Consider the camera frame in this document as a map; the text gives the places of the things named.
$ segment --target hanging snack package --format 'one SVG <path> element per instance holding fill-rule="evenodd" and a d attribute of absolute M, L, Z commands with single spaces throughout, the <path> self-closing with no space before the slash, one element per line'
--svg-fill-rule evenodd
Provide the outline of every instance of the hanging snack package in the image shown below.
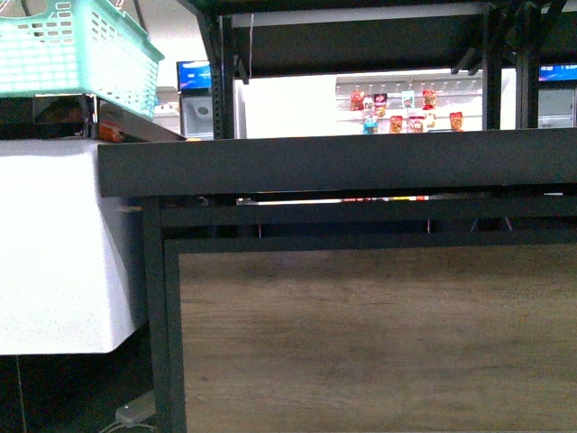
<path fill-rule="evenodd" d="M 389 132 L 391 134 L 401 134 L 403 132 L 403 116 L 392 115 L 390 117 Z"/>
<path fill-rule="evenodd" d="M 425 131 L 425 116 L 422 113 L 414 112 L 408 117 L 408 132 L 410 134 L 420 134 Z"/>
<path fill-rule="evenodd" d="M 368 114 L 372 114 L 375 111 L 375 101 L 372 98 L 372 95 L 367 93 L 364 96 L 362 101 L 362 109 L 366 111 Z"/>
<path fill-rule="evenodd" d="M 423 108 L 423 114 L 425 115 L 425 132 L 436 127 L 436 113 L 433 108 Z"/>
<path fill-rule="evenodd" d="M 387 113 L 387 100 L 389 96 L 386 93 L 376 93 L 373 96 L 375 101 L 375 115 L 382 119 Z"/>
<path fill-rule="evenodd" d="M 364 92 L 360 90 L 355 90 L 351 93 L 351 111 L 362 111 L 364 105 L 362 101 L 364 100 Z"/>
<path fill-rule="evenodd" d="M 415 92 L 413 90 L 405 90 L 401 92 L 400 97 L 403 101 L 403 108 L 408 110 L 415 108 Z"/>
<path fill-rule="evenodd" d="M 436 108 L 436 92 L 434 90 L 423 90 L 423 109 L 432 110 Z"/>
<path fill-rule="evenodd" d="M 463 113 L 451 113 L 449 114 L 449 119 L 451 120 L 451 129 L 454 131 L 463 130 Z"/>
<path fill-rule="evenodd" d="M 363 134 L 378 134 L 379 133 L 379 124 L 377 123 L 377 120 L 372 115 L 368 115 L 364 119 L 364 125 L 362 126 L 362 133 Z"/>

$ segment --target wood grain panel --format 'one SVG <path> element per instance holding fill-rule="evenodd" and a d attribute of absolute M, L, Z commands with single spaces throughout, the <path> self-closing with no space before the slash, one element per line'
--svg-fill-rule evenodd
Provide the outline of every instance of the wood grain panel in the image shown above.
<path fill-rule="evenodd" d="M 577 246 L 181 256 L 189 432 L 574 430 Z"/>

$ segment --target blue screen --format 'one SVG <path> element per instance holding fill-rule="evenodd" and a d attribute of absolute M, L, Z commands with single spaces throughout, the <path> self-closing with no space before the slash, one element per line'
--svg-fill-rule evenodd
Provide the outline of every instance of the blue screen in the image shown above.
<path fill-rule="evenodd" d="M 211 88 L 210 63 L 207 61 L 180 61 L 179 90 Z"/>
<path fill-rule="evenodd" d="M 539 81 L 572 81 L 577 79 L 577 65 L 542 66 Z"/>

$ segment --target shopping basket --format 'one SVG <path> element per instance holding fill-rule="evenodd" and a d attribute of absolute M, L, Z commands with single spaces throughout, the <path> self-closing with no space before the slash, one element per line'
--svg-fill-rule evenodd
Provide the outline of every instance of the shopping basket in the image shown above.
<path fill-rule="evenodd" d="M 142 27 L 108 0 L 46 4 L 0 16 L 0 97 L 88 93 L 152 118 L 164 56 Z"/>

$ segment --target white counter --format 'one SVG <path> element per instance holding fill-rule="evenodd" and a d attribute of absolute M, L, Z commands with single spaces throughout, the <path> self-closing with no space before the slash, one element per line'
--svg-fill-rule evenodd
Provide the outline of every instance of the white counter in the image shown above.
<path fill-rule="evenodd" d="M 97 142 L 0 141 L 0 355 L 107 353 L 147 318 L 142 221 Z"/>

